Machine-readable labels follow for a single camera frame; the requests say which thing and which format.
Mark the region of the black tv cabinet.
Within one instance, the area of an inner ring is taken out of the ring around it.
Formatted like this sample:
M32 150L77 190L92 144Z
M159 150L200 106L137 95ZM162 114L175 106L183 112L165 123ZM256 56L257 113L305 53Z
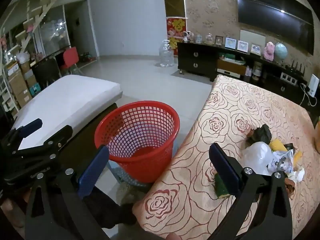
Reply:
M274 92L310 112L319 111L319 90L309 94L302 64L281 65L255 54L204 43L178 43L177 52L181 74L189 72L210 81L223 74Z

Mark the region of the pink plush toy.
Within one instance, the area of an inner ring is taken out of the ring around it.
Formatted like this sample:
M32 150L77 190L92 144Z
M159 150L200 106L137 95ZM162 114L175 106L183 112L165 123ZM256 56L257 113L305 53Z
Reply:
M275 45L272 42L267 42L263 51L264 59L266 59L267 61L274 60L274 48L275 48Z

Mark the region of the rose pattern tablecloth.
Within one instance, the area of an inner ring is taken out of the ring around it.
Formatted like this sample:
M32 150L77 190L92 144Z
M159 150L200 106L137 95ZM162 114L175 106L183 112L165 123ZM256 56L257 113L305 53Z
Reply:
M298 166L305 174L290 198L293 235L306 226L319 205L319 153L315 129L307 111L294 102L252 84L217 76L202 111L169 167L133 213L140 226L161 237L206 239L234 202L217 198L214 168L208 150L217 142L240 160L248 133L268 125L272 137L292 143L302 153Z

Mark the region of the white tissue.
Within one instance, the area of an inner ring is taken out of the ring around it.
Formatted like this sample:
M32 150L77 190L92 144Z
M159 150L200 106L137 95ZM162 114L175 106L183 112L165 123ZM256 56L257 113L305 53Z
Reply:
M292 171L287 176L291 181L293 181L296 184L296 183L301 182L303 180L304 174L305 174L304 168L300 167L298 170Z

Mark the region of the black wall television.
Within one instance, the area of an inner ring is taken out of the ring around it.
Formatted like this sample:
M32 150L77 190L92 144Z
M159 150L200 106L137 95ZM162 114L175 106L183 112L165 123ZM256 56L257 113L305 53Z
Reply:
M296 0L237 0L238 21L270 31L314 54L312 11Z

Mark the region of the light blue globe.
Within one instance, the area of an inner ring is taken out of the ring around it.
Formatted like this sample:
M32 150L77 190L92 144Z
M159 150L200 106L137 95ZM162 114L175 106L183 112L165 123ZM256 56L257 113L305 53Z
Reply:
M287 58L288 51L284 44L278 42L274 46L274 58L276 61L284 61Z

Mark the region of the clear large water jug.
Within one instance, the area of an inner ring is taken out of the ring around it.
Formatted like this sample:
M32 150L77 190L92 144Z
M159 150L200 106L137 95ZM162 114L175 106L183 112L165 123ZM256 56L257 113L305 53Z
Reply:
M160 66L172 67L174 65L174 51L169 40L163 40L159 49Z

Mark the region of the green yellow sponge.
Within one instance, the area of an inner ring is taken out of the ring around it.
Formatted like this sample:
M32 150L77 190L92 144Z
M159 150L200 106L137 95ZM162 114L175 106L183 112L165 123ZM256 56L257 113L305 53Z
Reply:
M230 194L218 173L214 175L214 190L217 198L229 197Z

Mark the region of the yellow foam fruit net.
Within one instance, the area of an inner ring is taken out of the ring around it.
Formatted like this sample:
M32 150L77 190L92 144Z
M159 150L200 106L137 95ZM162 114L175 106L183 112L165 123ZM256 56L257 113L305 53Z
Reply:
M272 140L269 144L269 147L273 152L275 152L275 151L287 152L286 147L278 138Z

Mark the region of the large black bag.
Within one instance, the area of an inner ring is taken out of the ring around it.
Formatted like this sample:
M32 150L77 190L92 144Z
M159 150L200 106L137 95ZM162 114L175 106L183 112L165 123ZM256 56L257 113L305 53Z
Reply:
M247 135L247 141L250 144L256 142L264 142L268 145L271 142L271 139L272 134L267 124L263 124L261 127L250 130L250 132Z

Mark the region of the red plastic mesh basket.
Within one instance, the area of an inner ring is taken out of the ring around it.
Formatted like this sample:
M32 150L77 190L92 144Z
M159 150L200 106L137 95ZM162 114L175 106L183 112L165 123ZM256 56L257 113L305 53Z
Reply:
M109 159L133 179L150 184L170 164L179 130L180 118L171 106L137 101L105 116L95 130L94 143L107 146Z

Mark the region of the brown paper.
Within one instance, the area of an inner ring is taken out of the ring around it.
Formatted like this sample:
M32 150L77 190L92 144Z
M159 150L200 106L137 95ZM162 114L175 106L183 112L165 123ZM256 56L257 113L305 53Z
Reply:
M289 198L292 198L295 191L295 182L289 178L284 179L285 189Z

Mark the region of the clear plastic bag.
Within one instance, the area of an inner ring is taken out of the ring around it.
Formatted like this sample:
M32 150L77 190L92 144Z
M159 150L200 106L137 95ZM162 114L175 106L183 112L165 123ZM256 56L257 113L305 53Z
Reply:
M273 159L270 147L264 142L255 142L242 151L241 165L249 167L256 174L270 175L268 165Z

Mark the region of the cartoon printed snack bag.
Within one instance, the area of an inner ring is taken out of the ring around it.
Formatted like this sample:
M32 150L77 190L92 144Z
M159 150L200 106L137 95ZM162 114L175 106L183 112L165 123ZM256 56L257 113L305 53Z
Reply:
M293 150L273 151L267 169L272 173L279 171L291 173L293 171Z

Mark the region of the white router box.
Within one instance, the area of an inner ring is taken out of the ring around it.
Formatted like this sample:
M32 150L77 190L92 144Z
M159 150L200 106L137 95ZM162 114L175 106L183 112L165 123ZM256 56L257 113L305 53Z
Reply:
M308 84L308 88L309 88L308 94L313 98L315 97L318 85L319 85L319 78L315 74L312 74Z

